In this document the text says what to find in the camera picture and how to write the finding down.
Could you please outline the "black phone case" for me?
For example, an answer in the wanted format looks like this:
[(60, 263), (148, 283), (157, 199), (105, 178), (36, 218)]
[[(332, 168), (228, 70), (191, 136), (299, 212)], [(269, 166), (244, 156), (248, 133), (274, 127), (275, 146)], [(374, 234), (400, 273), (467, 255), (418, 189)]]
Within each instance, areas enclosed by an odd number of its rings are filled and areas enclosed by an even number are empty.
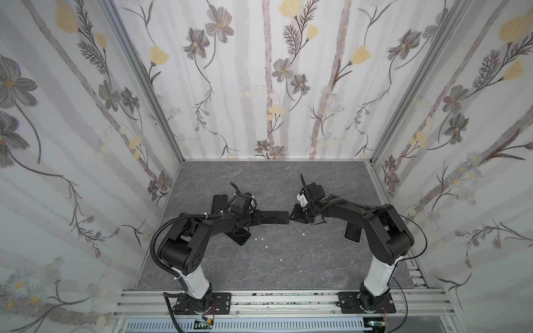
[(228, 196), (226, 194), (216, 194), (212, 197), (211, 214), (219, 214), (228, 204)]

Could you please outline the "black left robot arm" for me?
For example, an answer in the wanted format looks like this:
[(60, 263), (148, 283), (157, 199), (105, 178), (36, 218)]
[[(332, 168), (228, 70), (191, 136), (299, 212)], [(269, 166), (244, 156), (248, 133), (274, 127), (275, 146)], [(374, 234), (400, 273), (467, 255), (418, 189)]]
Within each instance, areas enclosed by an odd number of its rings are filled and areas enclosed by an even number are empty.
[(244, 245), (251, 236), (249, 228), (260, 222), (256, 207), (253, 195), (244, 192), (214, 213), (182, 213), (156, 230), (149, 246), (151, 259), (179, 280), (186, 295), (202, 300), (212, 289), (201, 268), (210, 238), (225, 234)]

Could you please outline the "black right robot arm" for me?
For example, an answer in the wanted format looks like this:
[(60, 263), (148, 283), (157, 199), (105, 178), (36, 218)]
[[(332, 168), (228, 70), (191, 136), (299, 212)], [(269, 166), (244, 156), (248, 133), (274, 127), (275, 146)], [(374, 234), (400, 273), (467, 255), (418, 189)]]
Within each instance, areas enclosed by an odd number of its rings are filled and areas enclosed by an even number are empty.
[(327, 195), (323, 187), (302, 182), (290, 219), (302, 224), (315, 224), (317, 218), (340, 219), (346, 222), (347, 240), (359, 243), (365, 234), (373, 255), (360, 293), (369, 299), (383, 298), (401, 260), (414, 245), (414, 237), (394, 206), (368, 206), (336, 195)]

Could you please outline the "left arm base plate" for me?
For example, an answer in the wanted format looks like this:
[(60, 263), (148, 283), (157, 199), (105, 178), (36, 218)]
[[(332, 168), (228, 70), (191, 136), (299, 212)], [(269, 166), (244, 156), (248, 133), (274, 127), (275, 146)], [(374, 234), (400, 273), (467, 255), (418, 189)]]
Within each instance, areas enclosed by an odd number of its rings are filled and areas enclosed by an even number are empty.
[(171, 301), (176, 315), (214, 314), (229, 315), (232, 301), (231, 293), (207, 293), (202, 300), (181, 293), (176, 301)]

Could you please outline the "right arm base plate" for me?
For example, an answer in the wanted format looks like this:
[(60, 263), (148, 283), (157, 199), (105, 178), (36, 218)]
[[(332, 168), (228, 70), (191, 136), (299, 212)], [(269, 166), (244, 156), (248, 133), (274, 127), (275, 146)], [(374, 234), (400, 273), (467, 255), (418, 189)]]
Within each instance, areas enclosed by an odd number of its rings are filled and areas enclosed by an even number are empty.
[(390, 292), (381, 296), (362, 292), (339, 292), (338, 306), (343, 314), (395, 314), (396, 308)]

